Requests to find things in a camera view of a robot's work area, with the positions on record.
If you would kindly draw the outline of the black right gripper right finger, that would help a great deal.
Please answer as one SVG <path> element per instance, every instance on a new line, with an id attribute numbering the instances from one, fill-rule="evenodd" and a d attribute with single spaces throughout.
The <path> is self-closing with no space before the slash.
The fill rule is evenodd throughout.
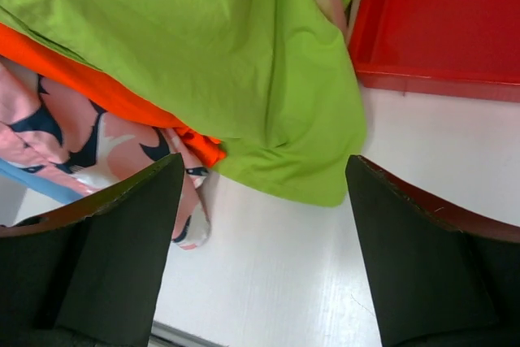
<path id="1" fill-rule="evenodd" d="M 385 346 L 516 346 L 519 229 L 355 155 L 345 176 Z"/>

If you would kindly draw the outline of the light blue shorts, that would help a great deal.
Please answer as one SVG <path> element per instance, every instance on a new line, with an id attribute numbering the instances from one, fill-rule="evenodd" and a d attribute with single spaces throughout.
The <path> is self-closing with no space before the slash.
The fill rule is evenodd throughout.
<path id="1" fill-rule="evenodd" d="M 62 204 L 69 204 L 82 198 L 82 195 L 73 189 L 37 176 L 36 173 L 41 169 L 42 166 L 16 167 L 5 160 L 1 160 L 2 176 L 23 184 L 37 193 L 44 194 Z"/>

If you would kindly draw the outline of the pink patterned shorts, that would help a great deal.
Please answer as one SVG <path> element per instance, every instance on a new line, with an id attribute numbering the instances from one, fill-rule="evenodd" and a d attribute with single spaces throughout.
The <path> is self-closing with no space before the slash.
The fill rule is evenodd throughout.
<path id="1" fill-rule="evenodd" d="M 86 197 L 169 154 L 181 154 L 186 171 L 172 240 L 195 249 L 210 236 L 199 198 L 208 171 L 174 130 L 122 119 L 65 85 L 1 60 L 1 160 L 42 166 L 37 176 Z"/>

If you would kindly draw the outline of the lime green shorts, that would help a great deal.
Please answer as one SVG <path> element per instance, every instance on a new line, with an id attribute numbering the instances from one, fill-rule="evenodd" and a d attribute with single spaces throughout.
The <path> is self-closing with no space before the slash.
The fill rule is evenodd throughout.
<path id="1" fill-rule="evenodd" d="M 1 0 L 1 23 L 220 140 L 222 176 L 345 199 L 366 120 L 344 36 L 315 0 Z"/>

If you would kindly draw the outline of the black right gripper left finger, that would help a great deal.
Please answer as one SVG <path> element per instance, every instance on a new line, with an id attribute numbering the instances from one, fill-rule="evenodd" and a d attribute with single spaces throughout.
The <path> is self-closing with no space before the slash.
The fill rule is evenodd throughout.
<path id="1" fill-rule="evenodd" d="M 169 155 L 2 227 L 2 345 L 147 345 L 183 180 Z"/>

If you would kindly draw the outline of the orange shorts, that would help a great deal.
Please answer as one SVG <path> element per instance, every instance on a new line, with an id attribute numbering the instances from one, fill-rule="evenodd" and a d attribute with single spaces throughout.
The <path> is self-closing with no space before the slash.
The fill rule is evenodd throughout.
<path id="1" fill-rule="evenodd" d="M 213 167 L 226 157 L 220 140 L 194 131 L 173 114 L 139 97 L 106 73 L 69 59 L 4 24 L 1 26 L 1 56 L 66 85 L 123 119 L 173 129 L 207 167 Z"/>

